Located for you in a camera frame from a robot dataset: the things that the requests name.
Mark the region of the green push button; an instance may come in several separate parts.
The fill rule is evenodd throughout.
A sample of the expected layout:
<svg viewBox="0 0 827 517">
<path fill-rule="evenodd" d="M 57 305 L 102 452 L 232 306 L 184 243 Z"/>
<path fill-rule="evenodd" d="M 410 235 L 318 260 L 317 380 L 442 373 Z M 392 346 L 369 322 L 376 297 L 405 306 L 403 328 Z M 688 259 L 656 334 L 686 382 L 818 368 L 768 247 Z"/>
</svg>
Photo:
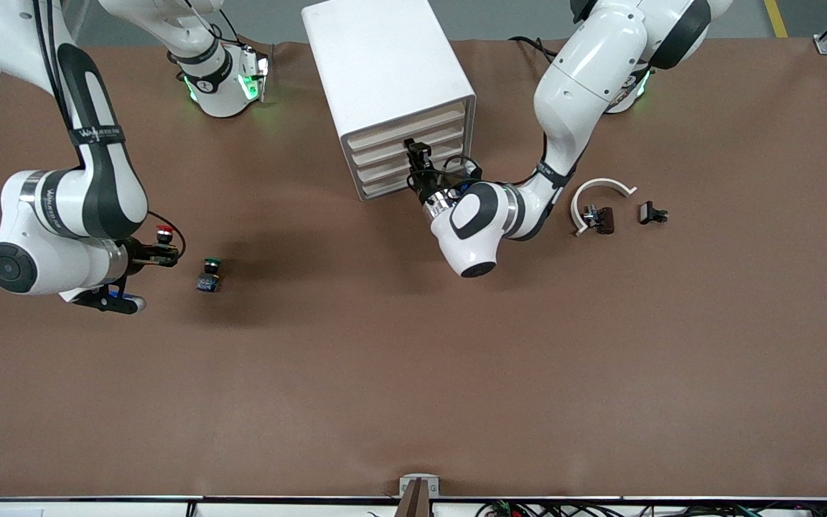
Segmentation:
<svg viewBox="0 0 827 517">
<path fill-rule="evenodd" d="M 221 261 L 217 258 L 205 258 L 202 271 L 198 275 L 195 288 L 200 292 L 219 292 L 221 285 Z"/>
</svg>

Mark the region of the brown table cover mat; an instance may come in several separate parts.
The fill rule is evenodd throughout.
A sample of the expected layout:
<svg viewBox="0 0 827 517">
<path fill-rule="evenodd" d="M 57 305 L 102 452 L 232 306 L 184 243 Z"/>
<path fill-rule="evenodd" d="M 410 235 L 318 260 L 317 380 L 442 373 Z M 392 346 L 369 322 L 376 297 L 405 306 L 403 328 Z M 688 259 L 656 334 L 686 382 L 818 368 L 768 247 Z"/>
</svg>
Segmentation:
<svg viewBox="0 0 827 517">
<path fill-rule="evenodd" d="M 137 315 L 0 289 L 0 497 L 827 497 L 827 57 L 709 39 L 604 117 L 542 231 L 457 277 L 416 196 L 358 199 L 311 50 L 202 114 L 93 48 L 152 210 Z M 75 166 L 0 76 L 0 189 Z M 652 200 L 667 223 L 639 223 Z M 581 218 L 613 209 L 616 231 Z M 196 289 L 220 259 L 219 292 Z"/>
</svg>

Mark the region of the brown black small component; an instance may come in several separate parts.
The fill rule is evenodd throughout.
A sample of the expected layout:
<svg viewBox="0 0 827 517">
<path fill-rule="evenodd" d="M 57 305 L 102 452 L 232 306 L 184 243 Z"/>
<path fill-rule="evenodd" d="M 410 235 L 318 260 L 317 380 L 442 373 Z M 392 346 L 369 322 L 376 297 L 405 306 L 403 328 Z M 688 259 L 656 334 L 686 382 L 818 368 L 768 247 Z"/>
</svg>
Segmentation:
<svg viewBox="0 0 827 517">
<path fill-rule="evenodd" d="M 590 204 L 581 214 L 588 229 L 594 229 L 601 235 L 612 235 L 616 231 L 613 209 L 610 207 L 597 208 Z"/>
</svg>

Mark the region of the metal table edge rail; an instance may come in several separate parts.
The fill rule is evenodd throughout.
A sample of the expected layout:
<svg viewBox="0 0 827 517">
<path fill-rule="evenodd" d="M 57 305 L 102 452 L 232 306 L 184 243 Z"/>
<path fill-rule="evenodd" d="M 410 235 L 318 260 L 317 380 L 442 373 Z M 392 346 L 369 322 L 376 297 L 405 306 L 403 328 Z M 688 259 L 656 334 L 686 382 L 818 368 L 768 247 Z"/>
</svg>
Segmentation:
<svg viewBox="0 0 827 517">
<path fill-rule="evenodd" d="M 793 496 L 439 496 L 437 503 L 483 503 L 490 500 L 590 501 L 630 505 L 633 503 L 668 503 L 676 506 L 707 501 L 745 501 L 745 503 L 808 503 L 827 505 L 827 497 Z M 388 505 L 399 503 L 396 496 L 3 496 L 0 503 L 270 503 L 326 505 Z"/>
</svg>

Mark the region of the grey metal bracket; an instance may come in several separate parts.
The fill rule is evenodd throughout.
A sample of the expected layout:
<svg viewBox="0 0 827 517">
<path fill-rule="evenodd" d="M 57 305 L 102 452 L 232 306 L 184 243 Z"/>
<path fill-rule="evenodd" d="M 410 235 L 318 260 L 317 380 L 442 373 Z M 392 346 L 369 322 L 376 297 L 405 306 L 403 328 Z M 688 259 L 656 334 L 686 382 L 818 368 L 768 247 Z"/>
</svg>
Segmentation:
<svg viewBox="0 0 827 517">
<path fill-rule="evenodd" d="M 434 517 L 433 503 L 440 497 L 436 475 L 404 475 L 399 480 L 399 501 L 393 517 Z"/>
</svg>

